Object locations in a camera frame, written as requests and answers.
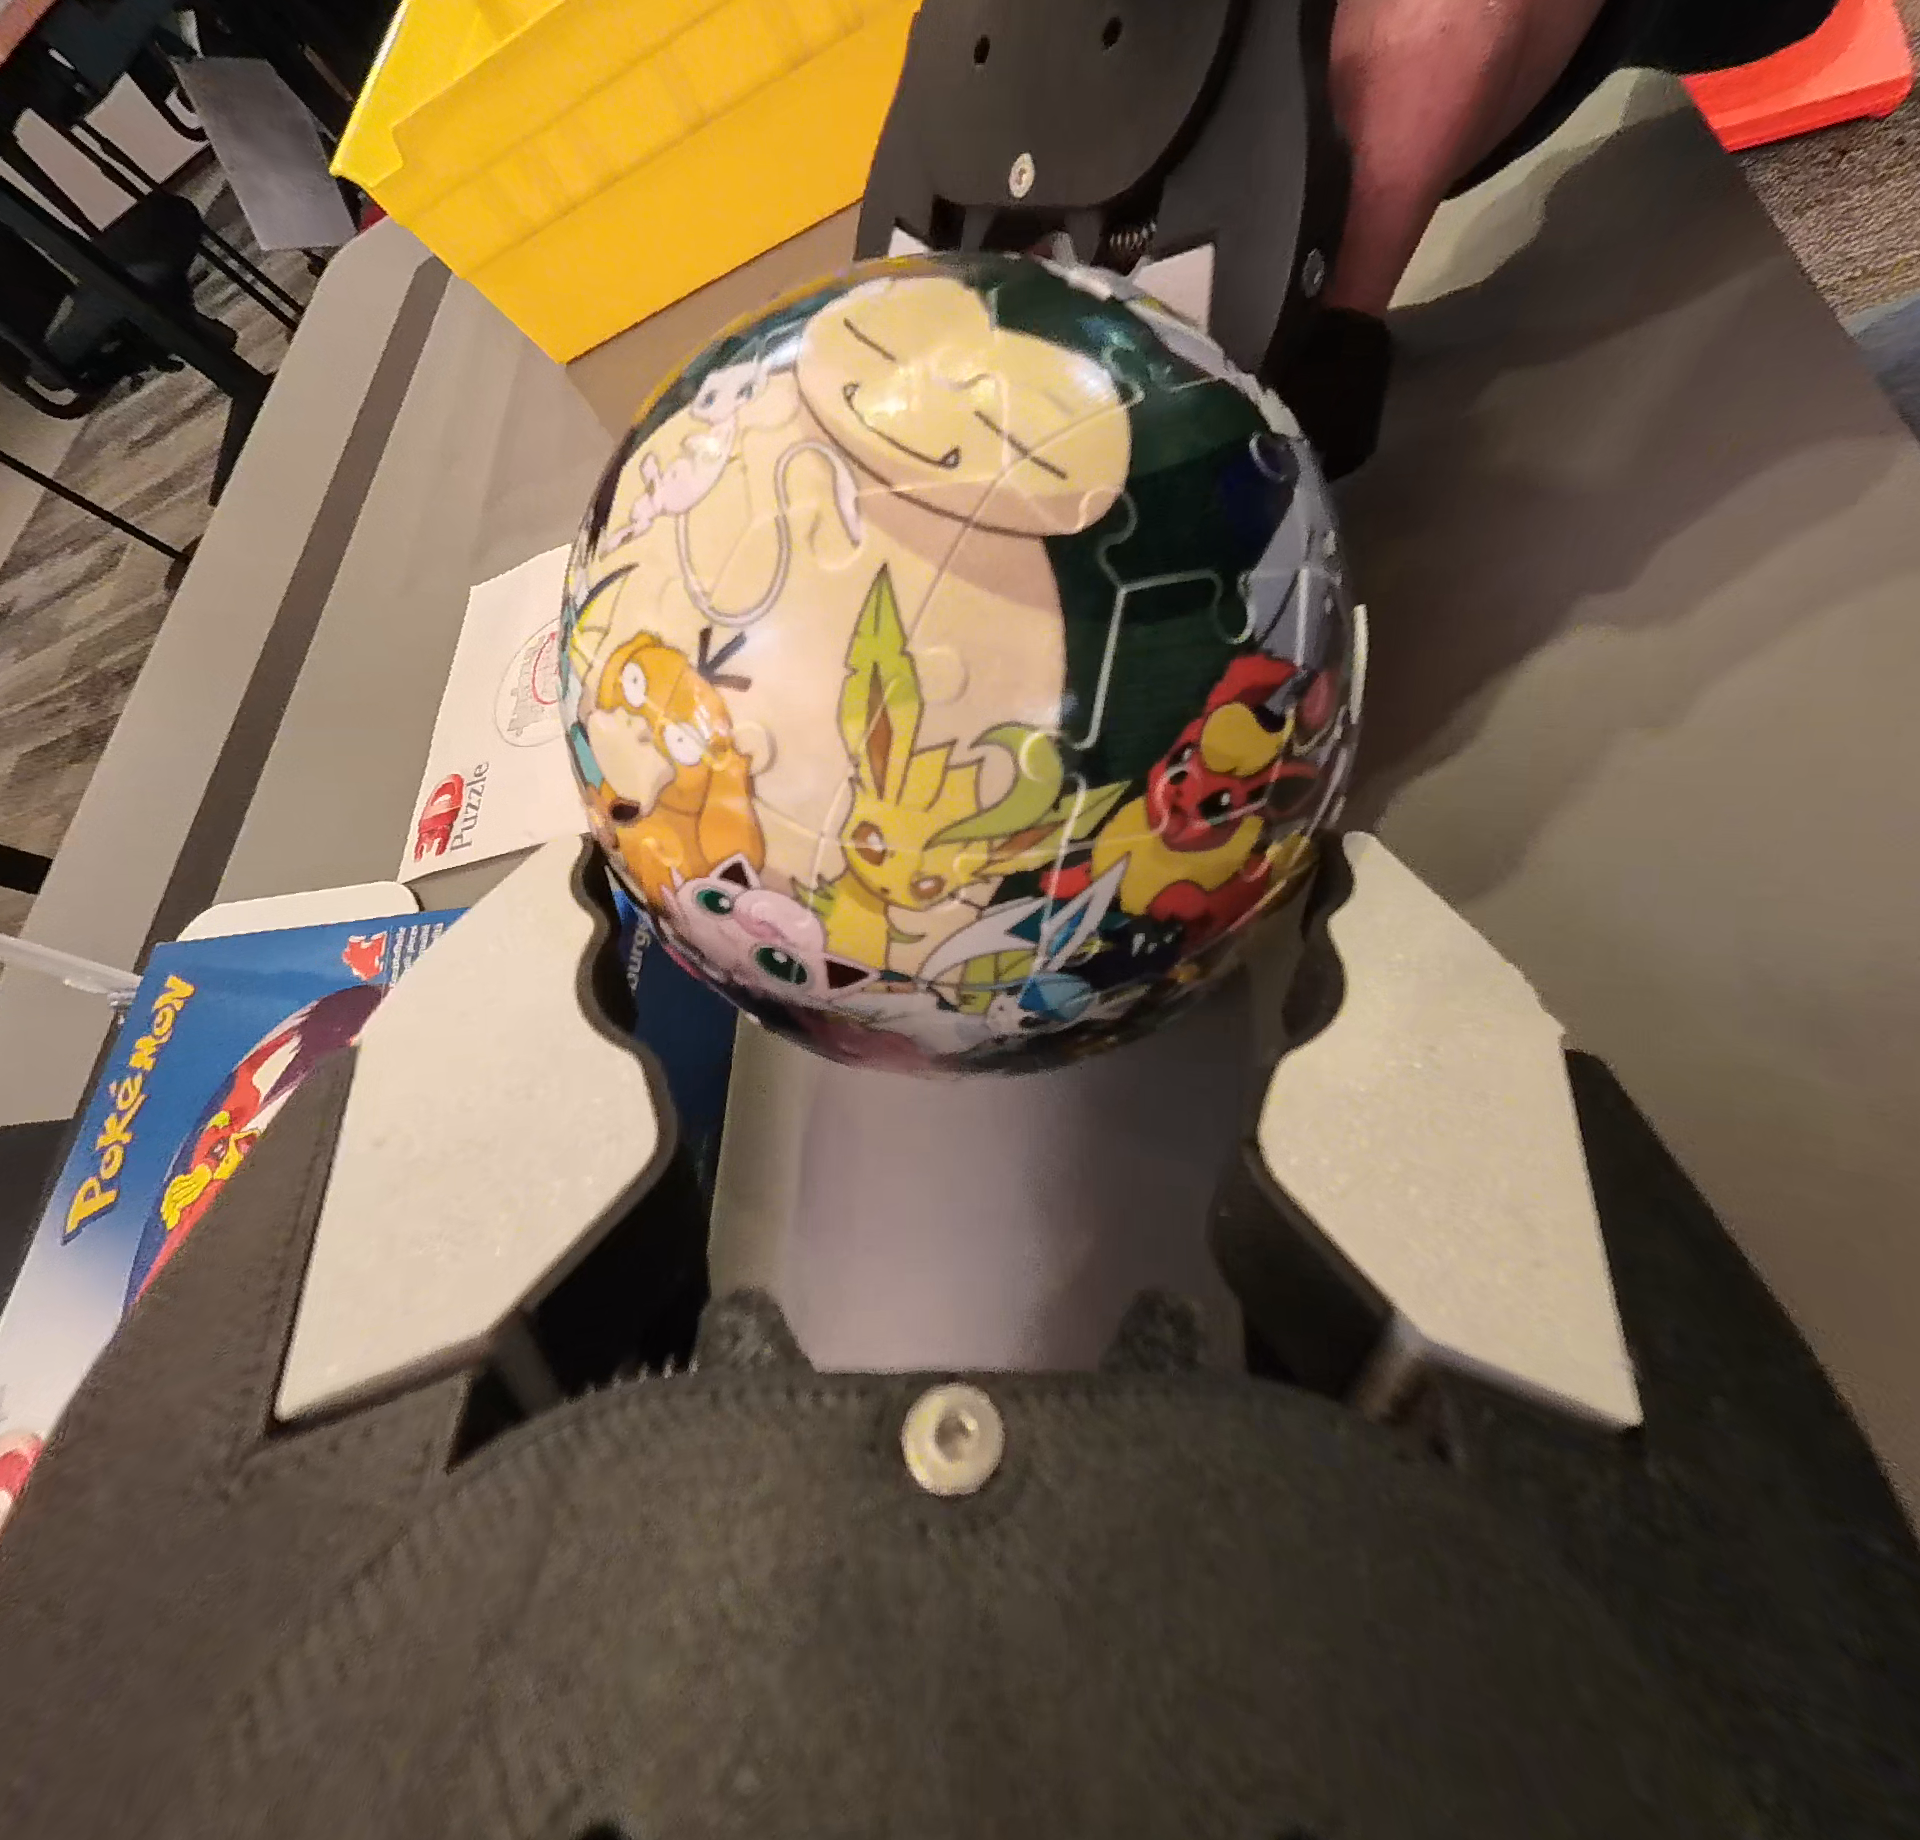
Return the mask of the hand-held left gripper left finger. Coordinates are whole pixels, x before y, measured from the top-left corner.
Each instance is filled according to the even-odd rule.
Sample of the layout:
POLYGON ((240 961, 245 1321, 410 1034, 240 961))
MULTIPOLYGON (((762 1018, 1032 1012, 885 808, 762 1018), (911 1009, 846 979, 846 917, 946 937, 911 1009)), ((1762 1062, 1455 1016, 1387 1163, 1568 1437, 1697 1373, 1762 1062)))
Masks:
POLYGON ((532 1310, 659 1180, 678 1119, 625 987, 602 850, 532 850, 363 1027, 276 1389, 286 1423, 494 1369, 564 1398, 532 1310))

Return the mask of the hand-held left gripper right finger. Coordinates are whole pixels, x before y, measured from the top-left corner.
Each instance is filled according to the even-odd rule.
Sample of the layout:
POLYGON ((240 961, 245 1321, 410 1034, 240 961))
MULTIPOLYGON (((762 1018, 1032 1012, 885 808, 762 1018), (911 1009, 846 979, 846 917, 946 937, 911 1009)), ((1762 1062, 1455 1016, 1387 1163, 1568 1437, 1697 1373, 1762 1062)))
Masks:
POLYGON ((1336 1394, 1391 1418, 1440 1377, 1639 1428, 1563 1024, 1376 835, 1349 834, 1331 1023, 1280 1059, 1258 1169, 1357 1284, 1336 1394))

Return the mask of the large yellow plastic bin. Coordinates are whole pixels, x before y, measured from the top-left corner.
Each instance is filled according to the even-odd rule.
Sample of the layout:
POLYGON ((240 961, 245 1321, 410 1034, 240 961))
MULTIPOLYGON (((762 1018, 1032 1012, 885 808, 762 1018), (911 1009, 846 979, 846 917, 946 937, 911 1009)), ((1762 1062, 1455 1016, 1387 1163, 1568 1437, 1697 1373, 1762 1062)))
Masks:
POLYGON ((858 202, 920 0, 402 0, 340 139, 568 364, 858 202))

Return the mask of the colourful puzzle ball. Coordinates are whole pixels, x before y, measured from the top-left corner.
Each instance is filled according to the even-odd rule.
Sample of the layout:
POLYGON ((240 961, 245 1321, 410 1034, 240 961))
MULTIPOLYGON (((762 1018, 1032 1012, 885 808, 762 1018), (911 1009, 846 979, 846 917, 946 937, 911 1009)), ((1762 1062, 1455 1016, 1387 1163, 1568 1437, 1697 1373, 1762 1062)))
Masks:
POLYGON ((1108 270, 932 253, 738 323, 613 456, 564 744, 663 952, 830 1059, 1186 1012, 1340 824, 1365 617, 1283 398, 1108 270))

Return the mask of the blue puzzle box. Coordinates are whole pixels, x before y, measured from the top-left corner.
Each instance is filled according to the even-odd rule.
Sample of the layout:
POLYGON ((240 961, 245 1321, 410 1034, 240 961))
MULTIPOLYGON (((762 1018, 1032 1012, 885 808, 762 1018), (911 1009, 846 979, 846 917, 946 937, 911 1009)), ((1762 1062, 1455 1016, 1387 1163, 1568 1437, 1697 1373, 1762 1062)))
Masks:
MULTIPOLYGON (((678 1144, 659 1180, 532 1310, 564 1396, 692 1343, 733 1048, 725 1004, 659 949, 611 874, 607 888, 626 982, 617 1016, 659 1062, 678 1144)), ((139 978, 5 1309, 5 1515, 50 1443, 75 1452, 79 1396, 110 1357, 132 1357, 129 1324, 143 1301, 178 1297, 163 1275, 194 1234, 280 1176, 310 1193, 314 1215, 299 1246, 269 1256, 266 1280, 214 1282, 212 1307, 199 1310, 214 1351, 239 1351, 243 1309, 276 1296, 288 1321, 263 1343, 271 1425, 301 1431, 384 1402, 301 1423, 276 1417, 360 1034, 480 900, 460 913, 372 916, 350 909, 350 898, 338 890, 214 909, 214 937, 163 945, 139 978)))

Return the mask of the person's right hand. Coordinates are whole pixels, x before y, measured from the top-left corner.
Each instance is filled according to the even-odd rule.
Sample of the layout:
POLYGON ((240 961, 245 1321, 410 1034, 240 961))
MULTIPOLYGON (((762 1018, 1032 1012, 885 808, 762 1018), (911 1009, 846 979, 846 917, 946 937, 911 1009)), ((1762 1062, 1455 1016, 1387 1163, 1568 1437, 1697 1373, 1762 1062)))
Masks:
POLYGON ((1434 212, 1518 132, 1606 0, 1340 0, 1328 95, 1351 151, 1331 305, 1382 316, 1434 212))

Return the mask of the white instruction sheet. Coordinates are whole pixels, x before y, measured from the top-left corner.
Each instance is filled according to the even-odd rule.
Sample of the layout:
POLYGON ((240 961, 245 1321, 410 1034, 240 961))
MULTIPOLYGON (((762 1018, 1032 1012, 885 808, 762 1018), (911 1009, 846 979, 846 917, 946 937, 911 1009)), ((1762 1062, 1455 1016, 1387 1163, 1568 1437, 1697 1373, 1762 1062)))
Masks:
POLYGON ((560 705, 568 563, 568 547, 550 549, 469 592, 399 881, 422 884, 585 825, 560 705))

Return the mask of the white hanging paper sheet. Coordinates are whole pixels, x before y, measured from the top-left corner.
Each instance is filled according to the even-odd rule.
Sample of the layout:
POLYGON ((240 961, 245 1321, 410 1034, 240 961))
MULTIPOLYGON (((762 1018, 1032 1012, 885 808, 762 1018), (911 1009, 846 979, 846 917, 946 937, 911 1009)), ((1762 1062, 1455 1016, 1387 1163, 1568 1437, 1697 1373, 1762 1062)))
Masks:
POLYGON ((268 253, 333 253, 356 237, 344 187, 316 121, 277 76, 247 55, 172 60, 257 245, 268 253))

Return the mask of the orange plastic object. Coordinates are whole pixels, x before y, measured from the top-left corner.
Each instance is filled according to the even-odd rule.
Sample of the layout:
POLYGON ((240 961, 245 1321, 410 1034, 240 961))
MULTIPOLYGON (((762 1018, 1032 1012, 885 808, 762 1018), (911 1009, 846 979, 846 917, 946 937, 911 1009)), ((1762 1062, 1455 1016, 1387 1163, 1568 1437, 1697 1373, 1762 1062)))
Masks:
POLYGON ((1818 28, 1784 51, 1685 79, 1727 151, 1883 119, 1913 84, 1915 55, 1897 0, 1838 0, 1818 28))

